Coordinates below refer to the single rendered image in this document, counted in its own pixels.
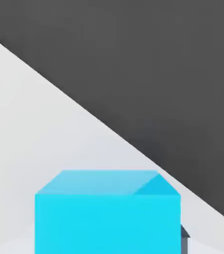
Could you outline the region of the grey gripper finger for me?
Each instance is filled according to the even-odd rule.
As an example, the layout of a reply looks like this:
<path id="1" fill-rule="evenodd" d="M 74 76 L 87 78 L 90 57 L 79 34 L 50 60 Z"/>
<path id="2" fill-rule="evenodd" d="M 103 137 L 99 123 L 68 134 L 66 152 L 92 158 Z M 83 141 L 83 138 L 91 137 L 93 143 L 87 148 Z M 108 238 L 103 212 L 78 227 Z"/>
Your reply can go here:
<path id="1" fill-rule="evenodd" d="M 181 225 L 181 254 L 194 254 L 193 242 L 183 225 Z"/>

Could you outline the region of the small cyan cube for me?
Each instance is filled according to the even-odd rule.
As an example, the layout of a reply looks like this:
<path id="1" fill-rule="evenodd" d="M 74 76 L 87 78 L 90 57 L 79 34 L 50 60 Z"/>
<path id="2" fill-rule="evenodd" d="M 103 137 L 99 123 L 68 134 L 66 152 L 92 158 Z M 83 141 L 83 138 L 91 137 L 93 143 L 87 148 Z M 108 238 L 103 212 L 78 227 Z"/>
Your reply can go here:
<path id="1" fill-rule="evenodd" d="M 155 170 L 64 170 L 35 195 L 35 254 L 181 254 L 181 197 Z"/>

